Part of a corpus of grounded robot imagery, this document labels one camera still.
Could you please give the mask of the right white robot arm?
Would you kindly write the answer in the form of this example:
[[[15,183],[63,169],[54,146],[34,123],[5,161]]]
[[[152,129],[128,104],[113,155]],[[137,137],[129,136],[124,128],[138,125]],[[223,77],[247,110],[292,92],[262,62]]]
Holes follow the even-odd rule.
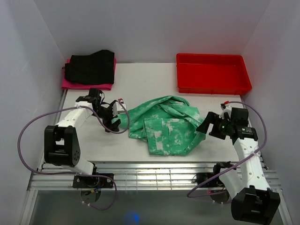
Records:
[[[269,225],[280,205],[278,193],[271,190],[263,173],[257,132],[248,125],[248,110],[222,105],[222,113],[208,112],[198,132],[224,140],[232,140],[237,152],[241,176],[230,162],[214,166],[212,182],[225,186],[231,198],[231,213],[235,220]]]

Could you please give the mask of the green tie-dye trousers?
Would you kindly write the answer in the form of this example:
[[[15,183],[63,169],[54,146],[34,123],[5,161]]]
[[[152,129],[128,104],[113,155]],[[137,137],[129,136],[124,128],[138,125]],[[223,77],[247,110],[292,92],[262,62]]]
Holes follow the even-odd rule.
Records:
[[[147,101],[120,119],[129,125],[128,136],[146,142],[155,156],[187,156],[205,140],[196,130],[204,121],[198,108],[177,96]]]

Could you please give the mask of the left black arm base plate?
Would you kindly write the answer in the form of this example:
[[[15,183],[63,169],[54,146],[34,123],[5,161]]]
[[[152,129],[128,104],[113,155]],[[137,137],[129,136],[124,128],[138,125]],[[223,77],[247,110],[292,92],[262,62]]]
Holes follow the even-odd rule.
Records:
[[[112,188],[113,183],[109,178],[75,176],[73,179],[73,188]]]

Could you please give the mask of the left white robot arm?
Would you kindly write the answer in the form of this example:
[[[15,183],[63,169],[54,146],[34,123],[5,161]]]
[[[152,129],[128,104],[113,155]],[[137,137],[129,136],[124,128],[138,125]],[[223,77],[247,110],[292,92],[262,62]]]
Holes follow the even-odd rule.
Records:
[[[90,116],[95,116],[106,132],[120,134],[121,121],[117,116],[127,111],[123,99],[107,104],[104,98],[101,90],[91,88],[88,95],[76,99],[75,106],[61,121],[47,126],[44,131],[45,162],[63,166],[76,174],[84,174],[83,182],[91,188],[99,183],[99,175],[95,173],[96,166],[81,156],[77,129]]]

